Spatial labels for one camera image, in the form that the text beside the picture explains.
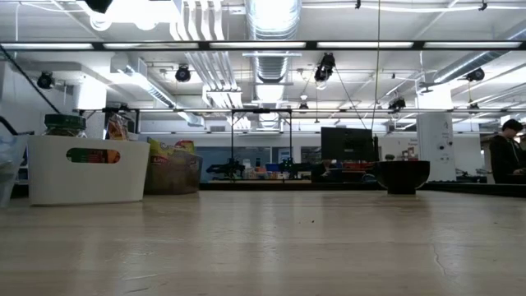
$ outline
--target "jar lid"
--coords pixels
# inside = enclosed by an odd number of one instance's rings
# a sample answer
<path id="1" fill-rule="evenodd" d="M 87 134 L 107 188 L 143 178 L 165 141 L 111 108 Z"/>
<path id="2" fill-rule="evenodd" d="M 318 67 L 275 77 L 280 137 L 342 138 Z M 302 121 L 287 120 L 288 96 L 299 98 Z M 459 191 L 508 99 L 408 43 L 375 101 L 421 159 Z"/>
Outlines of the jar lid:
<path id="1" fill-rule="evenodd" d="M 59 127 L 85 130 L 85 118 L 77 115 L 46 114 L 44 117 L 46 127 Z"/>

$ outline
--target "computer monitor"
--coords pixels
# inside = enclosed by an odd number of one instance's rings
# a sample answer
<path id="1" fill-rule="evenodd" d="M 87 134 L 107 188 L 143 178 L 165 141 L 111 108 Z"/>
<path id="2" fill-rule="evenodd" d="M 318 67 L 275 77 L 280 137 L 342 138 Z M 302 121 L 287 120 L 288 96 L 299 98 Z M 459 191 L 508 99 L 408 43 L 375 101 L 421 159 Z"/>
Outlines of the computer monitor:
<path id="1" fill-rule="evenodd" d="M 372 131 L 322 127 L 321 158 L 324 160 L 375 161 Z"/>

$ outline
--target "person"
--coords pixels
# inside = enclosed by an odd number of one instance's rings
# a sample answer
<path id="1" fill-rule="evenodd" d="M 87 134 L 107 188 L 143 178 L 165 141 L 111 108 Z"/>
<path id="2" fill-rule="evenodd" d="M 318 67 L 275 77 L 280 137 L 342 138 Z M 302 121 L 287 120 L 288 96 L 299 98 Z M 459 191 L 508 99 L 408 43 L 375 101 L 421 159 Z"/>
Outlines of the person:
<path id="1" fill-rule="evenodd" d="M 314 183 L 322 183 L 330 181 L 330 169 L 335 169 L 332 165 L 332 160 L 322 160 L 321 164 L 318 164 L 311 171 L 311 180 Z"/>
<path id="2" fill-rule="evenodd" d="M 523 130 L 522 123 L 510 119 L 502 133 L 491 139 L 491 169 L 495 183 L 526 183 L 524 151 L 514 138 Z"/>

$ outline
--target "black bowl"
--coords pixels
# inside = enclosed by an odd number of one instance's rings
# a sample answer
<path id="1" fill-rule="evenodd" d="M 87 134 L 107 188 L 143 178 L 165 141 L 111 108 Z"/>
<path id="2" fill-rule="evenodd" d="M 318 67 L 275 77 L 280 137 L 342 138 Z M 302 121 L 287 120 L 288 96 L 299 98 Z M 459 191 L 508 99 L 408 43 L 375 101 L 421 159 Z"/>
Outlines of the black bowl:
<path id="1" fill-rule="evenodd" d="M 373 173 L 391 194 L 414 194 L 429 178 L 429 161 L 380 161 Z"/>

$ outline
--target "glass jar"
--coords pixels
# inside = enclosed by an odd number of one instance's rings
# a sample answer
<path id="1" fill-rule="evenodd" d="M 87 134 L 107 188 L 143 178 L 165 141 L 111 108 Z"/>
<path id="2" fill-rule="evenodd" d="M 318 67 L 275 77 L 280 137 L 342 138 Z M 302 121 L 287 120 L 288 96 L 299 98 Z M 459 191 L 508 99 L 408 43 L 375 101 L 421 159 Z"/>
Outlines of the glass jar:
<path id="1" fill-rule="evenodd" d="M 85 135 L 85 118 L 76 115 L 46 114 L 44 124 L 48 128 L 44 135 L 47 136 L 74 136 Z"/>

